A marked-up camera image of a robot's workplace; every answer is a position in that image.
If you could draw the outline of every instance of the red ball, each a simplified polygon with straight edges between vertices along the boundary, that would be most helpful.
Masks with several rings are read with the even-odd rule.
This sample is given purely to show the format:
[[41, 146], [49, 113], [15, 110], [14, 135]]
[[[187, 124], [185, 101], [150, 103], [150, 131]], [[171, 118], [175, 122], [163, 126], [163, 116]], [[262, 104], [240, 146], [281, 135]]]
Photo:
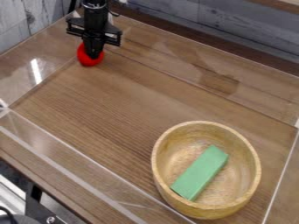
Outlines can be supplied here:
[[105, 59], [105, 52], [102, 52], [98, 56], [97, 59], [93, 59], [87, 53], [86, 53], [86, 48], [85, 48], [85, 44], [82, 43], [79, 45], [79, 50], [78, 50], [78, 58], [79, 58], [79, 62], [85, 67], [94, 67], [97, 64], [99, 64], [102, 62], [102, 60]]

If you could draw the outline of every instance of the bowl rim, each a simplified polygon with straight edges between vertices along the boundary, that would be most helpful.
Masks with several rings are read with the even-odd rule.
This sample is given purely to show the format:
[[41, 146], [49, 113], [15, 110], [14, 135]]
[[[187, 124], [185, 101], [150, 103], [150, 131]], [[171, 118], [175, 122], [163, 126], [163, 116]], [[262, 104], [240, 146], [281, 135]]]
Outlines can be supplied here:
[[[257, 167], [257, 175], [256, 178], [253, 180], [253, 185], [249, 188], [248, 192], [238, 197], [234, 201], [232, 201], [228, 204], [224, 205], [206, 205], [198, 202], [193, 202], [189, 201], [187, 199], [185, 199], [183, 197], [181, 197], [170, 188], [170, 186], [165, 183], [165, 180], [161, 176], [159, 170], [158, 170], [158, 165], [157, 165], [157, 152], [158, 149], [161, 147], [162, 141], [165, 140], [165, 138], [179, 128], [190, 126], [190, 125], [195, 125], [195, 124], [210, 124], [210, 125], [215, 125], [221, 128], [224, 128], [225, 130], [229, 130], [234, 135], [237, 135], [241, 140], [246, 143], [250, 151], [252, 151], [252, 155], [254, 157], [254, 161], [256, 161], [256, 167]], [[257, 189], [258, 189], [258, 185], [261, 182], [261, 178], [262, 178], [262, 165], [261, 165], [261, 161], [260, 161], [260, 157], [258, 157], [258, 153], [256, 151], [254, 146], [252, 145], [252, 143], [249, 142], [249, 140], [229, 126], [217, 123], [217, 122], [209, 122], [209, 121], [193, 121], [193, 122], [183, 122], [177, 124], [175, 126], [173, 126], [158, 138], [155, 145], [154, 145], [154, 152], [153, 152], [153, 171], [154, 171], [154, 177], [157, 178], [158, 184], [161, 185], [161, 187], [163, 188], [163, 190], [169, 193], [169, 195], [171, 195], [173, 198], [175, 198], [178, 201], [181, 201], [185, 205], [187, 205], [189, 207], [194, 207], [194, 208], [199, 208], [202, 210], [217, 210], [217, 209], [224, 209], [224, 208], [230, 208], [230, 207], [237, 207], [238, 205], [242, 205], [244, 203], [246, 203], [250, 198], [253, 197]]]

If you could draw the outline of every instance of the green block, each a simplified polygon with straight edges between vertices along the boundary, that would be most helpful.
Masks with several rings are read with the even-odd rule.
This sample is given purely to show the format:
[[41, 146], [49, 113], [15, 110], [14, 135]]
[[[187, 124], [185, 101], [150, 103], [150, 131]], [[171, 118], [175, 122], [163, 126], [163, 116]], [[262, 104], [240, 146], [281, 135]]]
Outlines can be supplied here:
[[215, 145], [211, 145], [187, 168], [182, 176], [175, 180], [171, 189], [187, 200], [194, 201], [207, 184], [221, 172], [229, 158], [230, 155]]

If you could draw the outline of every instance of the screw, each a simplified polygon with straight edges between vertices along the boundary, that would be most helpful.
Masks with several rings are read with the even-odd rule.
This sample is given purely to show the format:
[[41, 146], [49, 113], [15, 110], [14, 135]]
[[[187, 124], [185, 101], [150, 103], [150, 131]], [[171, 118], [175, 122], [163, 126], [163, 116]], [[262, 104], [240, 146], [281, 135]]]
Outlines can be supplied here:
[[47, 223], [49, 224], [53, 224], [55, 222], [55, 218], [54, 217], [50, 217], [49, 219], [47, 219]]

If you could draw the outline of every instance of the wooden bowl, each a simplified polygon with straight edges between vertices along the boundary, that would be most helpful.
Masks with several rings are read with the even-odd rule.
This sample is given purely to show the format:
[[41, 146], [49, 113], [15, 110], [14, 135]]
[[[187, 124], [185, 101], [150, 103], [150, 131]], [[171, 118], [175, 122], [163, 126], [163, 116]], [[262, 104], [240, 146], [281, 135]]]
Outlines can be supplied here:
[[[229, 163], [193, 202], [170, 185], [211, 144], [229, 153]], [[185, 122], [163, 133], [154, 146], [153, 170], [165, 200], [181, 213], [205, 220], [234, 214], [249, 203], [262, 175], [258, 154], [249, 140], [215, 122]]]

